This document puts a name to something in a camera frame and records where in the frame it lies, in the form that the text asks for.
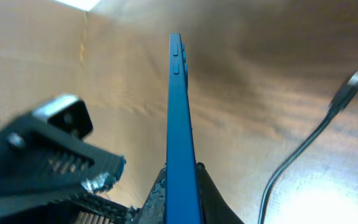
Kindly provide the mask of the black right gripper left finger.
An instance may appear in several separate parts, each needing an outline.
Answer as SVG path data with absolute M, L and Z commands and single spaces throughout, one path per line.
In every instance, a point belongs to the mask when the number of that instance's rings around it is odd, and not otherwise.
M 132 223 L 164 224 L 166 202 L 166 166 L 164 166 L 154 182 L 149 195 Z

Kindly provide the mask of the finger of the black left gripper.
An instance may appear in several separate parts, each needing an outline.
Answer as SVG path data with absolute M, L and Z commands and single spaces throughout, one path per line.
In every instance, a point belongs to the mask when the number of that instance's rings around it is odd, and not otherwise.
M 92 130 L 85 102 L 71 94 L 0 128 L 0 219 L 111 189 L 126 161 L 86 143 Z

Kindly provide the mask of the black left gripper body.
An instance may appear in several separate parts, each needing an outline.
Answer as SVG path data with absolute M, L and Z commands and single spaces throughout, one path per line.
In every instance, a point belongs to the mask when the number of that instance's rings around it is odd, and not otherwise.
M 138 212 L 137 208 L 85 194 L 0 218 L 0 224 L 132 223 Z

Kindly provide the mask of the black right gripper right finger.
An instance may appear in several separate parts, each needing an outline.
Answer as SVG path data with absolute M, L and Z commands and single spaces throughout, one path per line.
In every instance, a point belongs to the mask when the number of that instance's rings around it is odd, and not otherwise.
M 244 224 L 225 202 L 202 162 L 196 164 L 201 211 L 205 224 Z

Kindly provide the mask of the blue smartphone lit screen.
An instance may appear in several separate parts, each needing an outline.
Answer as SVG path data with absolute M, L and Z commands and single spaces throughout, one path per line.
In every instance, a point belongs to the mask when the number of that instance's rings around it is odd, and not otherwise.
M 202 215 L 188 101 L 186 53 L 179 33 L 169 36 L 165 222 L 201 224 Z

